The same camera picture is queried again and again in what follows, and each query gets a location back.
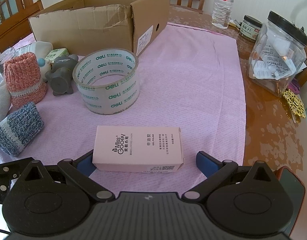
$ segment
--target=blue knitted sock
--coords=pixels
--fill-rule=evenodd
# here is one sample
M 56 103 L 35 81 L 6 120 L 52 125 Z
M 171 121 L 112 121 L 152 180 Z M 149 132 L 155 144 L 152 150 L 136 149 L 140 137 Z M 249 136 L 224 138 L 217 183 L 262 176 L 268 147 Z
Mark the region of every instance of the blue knitted sock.
M 43 126 L 36 105 L 33 102 L 24 105 L 0 122 L 0 148 L 17 157 Z

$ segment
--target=silver screw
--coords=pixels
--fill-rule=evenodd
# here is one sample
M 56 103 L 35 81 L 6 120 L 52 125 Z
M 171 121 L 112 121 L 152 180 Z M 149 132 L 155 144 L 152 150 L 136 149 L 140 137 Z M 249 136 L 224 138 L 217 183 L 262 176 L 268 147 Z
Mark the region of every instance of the silver screw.
M 200 197 L 200 194 L 196 191 L 187 191 L 184 196 L 187 198 L 187 199 L 197 199 Z
M 108 199 L 112 196 L 113 194 L 110 192 L 110 191 L 107 191 L 107 190 L 102 190 L 102 191 L 99 191 L 97 192 L 96 196 L 97 198 L 100 198 L 100 199 Z

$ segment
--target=gold ornament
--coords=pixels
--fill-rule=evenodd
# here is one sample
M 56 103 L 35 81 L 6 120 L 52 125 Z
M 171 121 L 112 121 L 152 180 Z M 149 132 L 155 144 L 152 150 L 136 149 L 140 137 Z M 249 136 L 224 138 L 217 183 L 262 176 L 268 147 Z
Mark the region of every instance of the gold ornament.
M 283 97 L 287 100 L 288 105 L 290 106 L 291 112 L 294 115 L 298 115 L 302 118 L 306 118 L 304 111 L 304 105 L 301 99 L 299 99 L 290 89 L 283 93 Z

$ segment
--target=purple brush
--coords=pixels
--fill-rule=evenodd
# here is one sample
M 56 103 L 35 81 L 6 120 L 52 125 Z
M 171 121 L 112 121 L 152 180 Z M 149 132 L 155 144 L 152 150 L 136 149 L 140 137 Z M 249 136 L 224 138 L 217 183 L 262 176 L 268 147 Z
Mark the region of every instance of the purple brush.
M 300 94 L 300 85 L 298 83 L 298 81 L 294 78 L 288 88 L 295 94 L 295 95 L 299 95 Z

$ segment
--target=roll of tape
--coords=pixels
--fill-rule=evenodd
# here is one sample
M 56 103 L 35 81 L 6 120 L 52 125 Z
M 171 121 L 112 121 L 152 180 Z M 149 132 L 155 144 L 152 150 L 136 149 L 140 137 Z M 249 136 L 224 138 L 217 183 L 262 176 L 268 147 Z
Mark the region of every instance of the roll of tape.
M 92 84 L 110 75 L 124 76 L 103 86 Z M 96 114 L 116 114 L 132 106 L 139 96 L 138 59 L 124 49 L 103 49 L 84 57 L 73 78 L 87 108 Z

